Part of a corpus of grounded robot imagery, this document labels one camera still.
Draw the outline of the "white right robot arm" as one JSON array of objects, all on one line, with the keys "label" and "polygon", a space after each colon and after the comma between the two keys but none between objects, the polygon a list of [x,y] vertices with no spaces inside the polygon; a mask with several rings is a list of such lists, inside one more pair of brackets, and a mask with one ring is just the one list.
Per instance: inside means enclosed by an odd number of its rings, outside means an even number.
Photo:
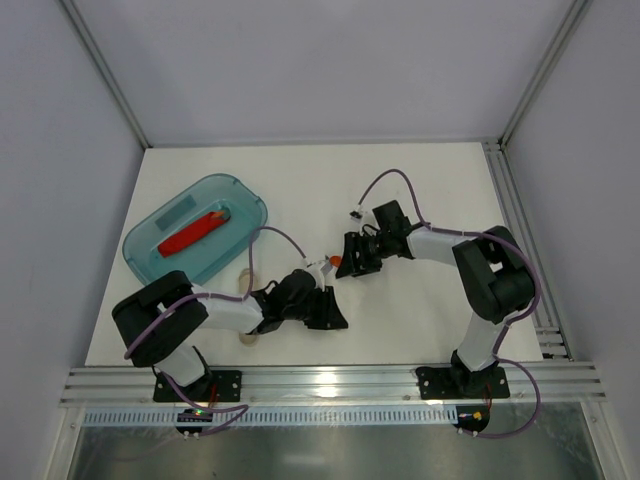
[{"label": "white right robot arm", "polygon": [[374,226],[345,234],[337,277],[376,273],[389,257],[435,261],[457,269],[472,310],[449,366],[417,368],[421,398],[508,397],[498,351],[508,328],[539,294],[535,272],[511,232],[495,226],[463,234],[411,223],[395,200],[374,208],[373,216]]}]

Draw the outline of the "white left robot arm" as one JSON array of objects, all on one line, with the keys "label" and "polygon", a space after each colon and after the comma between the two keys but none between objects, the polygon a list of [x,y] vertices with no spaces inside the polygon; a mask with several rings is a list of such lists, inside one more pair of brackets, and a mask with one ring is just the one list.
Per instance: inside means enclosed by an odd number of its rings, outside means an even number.
[{"label": "white left robot arm", "polygon": [[175,400],[180,392],[202,402],[219,382],[204,355],[188,344],[199,329],[263,336],[286,321],[319,331],[349,327],[334,289],[303,269],[247,297],[208,292],[184,272],[172,271],[116,304],[112,319],[126,346],[124,357],[154,371],[156,402]]}]

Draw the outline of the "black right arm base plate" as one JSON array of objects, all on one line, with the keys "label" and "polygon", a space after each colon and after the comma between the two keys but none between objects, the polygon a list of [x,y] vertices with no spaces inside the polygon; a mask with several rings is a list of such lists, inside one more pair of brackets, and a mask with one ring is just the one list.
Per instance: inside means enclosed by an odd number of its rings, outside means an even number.
[{"label": "black right arm base plate", "polygon": [[481,371],[463,364],[445,367],[421,366],[415,370],[422,400],[507,399],[510,389],[505,370],[497,362]]}]

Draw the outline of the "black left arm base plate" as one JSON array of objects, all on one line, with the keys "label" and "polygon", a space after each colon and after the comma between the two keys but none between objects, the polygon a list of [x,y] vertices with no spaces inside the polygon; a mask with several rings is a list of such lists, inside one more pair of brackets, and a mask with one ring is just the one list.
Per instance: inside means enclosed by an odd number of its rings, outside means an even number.
[{"label": "black left arm base plate", "polygon": [[[157,403],[182,402],[181,397],[170,386],[166,376],[155,367],[152,368],[155,375],[153,401]],[[196,403],[221,403],[239,402],[241,397],[243,374],[240,370],[225,370],[207,368],[204,377],[196,380],[189,386],[181,387],[181,392],[191,401]]]}]

